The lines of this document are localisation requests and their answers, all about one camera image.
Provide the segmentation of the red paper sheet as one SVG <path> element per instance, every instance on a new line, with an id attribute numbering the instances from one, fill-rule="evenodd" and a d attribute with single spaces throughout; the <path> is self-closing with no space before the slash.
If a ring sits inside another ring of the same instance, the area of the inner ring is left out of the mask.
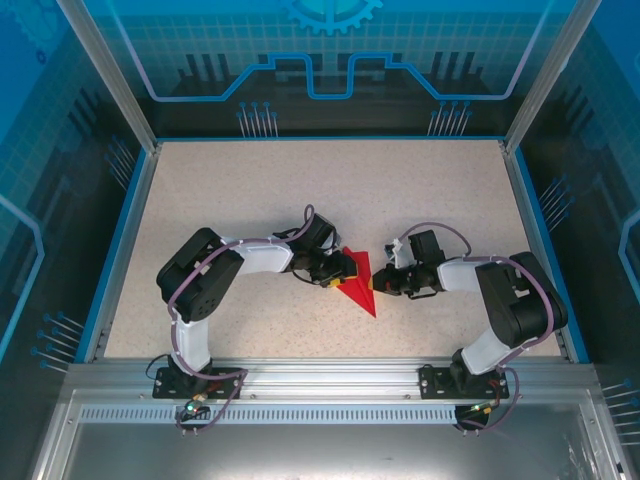
<path id="1" fill-rule="evenodd" d="M 374 293 L 368 288 L 369 278 L 372 276 L 369 254 L 366 251 L 352 251 L 348 247 L 343 248 L 343 253 L 351 256 L 356 261 L 358 276 L 346 279 L 341 286 L 337 287 L 338 290 L 369 315 L 376 317 Z"/>

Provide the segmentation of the aluminium frame post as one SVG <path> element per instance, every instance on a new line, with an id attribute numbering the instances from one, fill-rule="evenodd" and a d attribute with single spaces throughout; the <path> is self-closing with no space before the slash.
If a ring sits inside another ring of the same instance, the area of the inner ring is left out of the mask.
<path id="1" fill-rule="evenodd" d="M 601 0 L 576 0 L 503 142 L 514 155 L 589 26 Z"/>
<path id="2" fill-rule="evenodd" d="M 141 147 L 147 154 L 156 155 L 156 136 L 83 0 L 56 0 L 56 3 Z"/>

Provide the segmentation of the blue table edge strip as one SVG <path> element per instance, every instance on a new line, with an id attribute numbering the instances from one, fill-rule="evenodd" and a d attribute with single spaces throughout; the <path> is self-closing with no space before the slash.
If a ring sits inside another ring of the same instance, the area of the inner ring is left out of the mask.
<path id="1" fill-rule="evenodd" d="M 531 205 L 532 215 L 535 222 L 534 232 L 539 237 L 540 246 L 536 250 L 536 255 L 544 265 L 549 277 L 553 280 L 556 290 L 567 307 L 568 323 L 561 330 L 561 333 L 565 341 L 568 357 L 574 363 L 588 364 L 591 362 L 591 359 L 576 318 L 566 282 L 560 269 L 549 228 L 544 220 L 539 195 L 535 190 L 529 168 L 520 148 L 517 148 L 515 152 L 515 164 L 517 165 L 518 172 L 522 178 L 526 197 Z"/>
<path id="2" fill-rule="evenodd" d="M 113 272 L 116 255 L 118 253 L 122 241 L 122 236 L 124 234 L 125 224 L 131 210 L 131 205 L 133 203 L 134 195 L 137 191 L 140 178 L 142 176 L 142 171 L 147 164 L 148 157 L 149 154 L 144 149 L 142 149 L 136 161 L 129 187 L 126 190 L 126 194 L 120 209 L 114 233 L 111 238 L 96 291 L 93 296 L 88 316 L 84 324 L 83 333 L 81 335 L 79 345 L 76 349 L 75 357 L 73 360 L 74 363 L 87 362 L 87 354 L 89 353 L 90 349 L 90 341 L 97 328 L 99 310 L 106 294 L 109 278 L 111 276 L 111 273 Z"/>

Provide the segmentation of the aluminium mounting beam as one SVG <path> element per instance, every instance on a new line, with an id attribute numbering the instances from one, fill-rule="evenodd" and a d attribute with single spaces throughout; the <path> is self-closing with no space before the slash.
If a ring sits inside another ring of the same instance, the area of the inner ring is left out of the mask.
<path id="1" fill-rule="evenodd" d="M 106 358 L 74 364 L 60 399 L 99 403 L 149 402 L 152 380 L 147 359 Z M 249 403 L 416 403 L 418 369 L 449 365 L 446 357 L 396 358 L 226 358 L 216 366 L 249 371 L 241 401 Z M 524 356 L 510 364 L 529 404 L 579 403 L 600 398 L 595 368 L 561 357 Z"/>

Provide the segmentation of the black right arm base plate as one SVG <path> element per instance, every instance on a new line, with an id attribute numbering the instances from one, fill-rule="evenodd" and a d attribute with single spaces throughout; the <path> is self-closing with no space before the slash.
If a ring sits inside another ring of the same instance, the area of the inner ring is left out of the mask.
<path id="1" fill-rule="evenodd" d="M 506 376 L 495 370 L 472 375 L 457 365 L 436 367 L 426 364 L 418 370 L 418 382 L 423 400 L 490 400 L 510 397 Z"/>

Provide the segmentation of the blue panel with gear print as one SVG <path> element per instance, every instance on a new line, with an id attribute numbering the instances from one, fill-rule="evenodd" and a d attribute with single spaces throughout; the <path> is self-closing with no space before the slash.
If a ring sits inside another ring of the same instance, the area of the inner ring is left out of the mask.
<path id="1" fill-rule="evenodd" d="M 562 0 L 87 0 L 155 134 L 501 137 Z"/>

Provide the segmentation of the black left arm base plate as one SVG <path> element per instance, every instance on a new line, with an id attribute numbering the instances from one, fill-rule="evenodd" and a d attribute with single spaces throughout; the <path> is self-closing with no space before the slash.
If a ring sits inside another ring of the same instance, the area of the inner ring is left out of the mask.
<path id="1" fill-rule="evenodd" d="M 154 399 L 191 399 L 196 394 L 205 394 L 208 399 L 238 399 L 241 390 L 234 393 L 238 387 L 239 378 L 234 376 L 225 380 L 205 380 L 188 375 L 178 367 L 168 366 L 159 368 L 156 372 L 152 397 Z"/>

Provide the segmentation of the aluminium side rail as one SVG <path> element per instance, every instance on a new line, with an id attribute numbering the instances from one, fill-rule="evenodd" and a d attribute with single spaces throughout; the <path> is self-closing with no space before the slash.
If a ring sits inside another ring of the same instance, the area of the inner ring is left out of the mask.
<path id="1" fill-rule="evenodd" d="M 90 341 L 86 363 L 92 363 L 102 355 L 104 338 L 109 337 L 160 154 L 161 148 L 157 149 L 156 155 L 149 154 L 147 164 L 142 171 L 125 224 L 122 241 L 116 255 L 113 272 L 109 278 L 106 294 L 99 310 L 97 328 Z"/>
<path id="2" fill-rule="evenodd" d="M 539 244 L 539 237 L 534 232 L 535 222 L 534 222 L 534 218 L 533 218 L 533 215 L 532 215 L 531 205 L 529 203 L 529 200 L 526 197 L 526 192 L 524 191 L 522 178 L 520 177 L 517 165 L 515 164 L 515 154 L 514 155 L 507 155 L 505 153 L 505 151 L 504 151 L 503 142 L 504 141 L 501 141 L 499 143 L 500 150 L 501 150 L 502 158 L 503 158 L 504 163 L 505 163 L 505 167 L 506 167 L 506 170 L 507 170 L 507 174 L 508 174 L 508 177 L 509 177 L 511 188 L 512 188 L 513 193 L 514 193 L 514 197 L 515 197 L 515 200 L 516 200 L 518 211 L 519 211 L 519 214 L 520 214 L 520 217 L 521 217 L 521 220 L 522 220 L 522 224 L 523 224 L 523 227 L 524 227 L 525 235 L 526 235 L 530 250 L 538 258 L 538 256 L 536 255 L 536 250 L 540 246 L 540 244 Z M 544 265 L 541 262 L 540 262 L 540 264 L 541 264 L 543 270 L 545 271 L 545 273 L 548 275 L 547 271 L 544 268 Z M 565 360 L 567 360 L 567 361 L 569 361 L 571 363 L 574 363 L 568 357 L 568 352 L 567 352 L 567 348 L 566 348 L 566 345 L 565 345 L 565 341 L 564 341 L 564 339 L 562 337 L 562 333 L 561 333 L 561 330 L 563 328 L 561 328 L 560 330 L 555 332 L 556 341 L 557 341 L 558 346 L 560 348 L 561 356 Z"/>

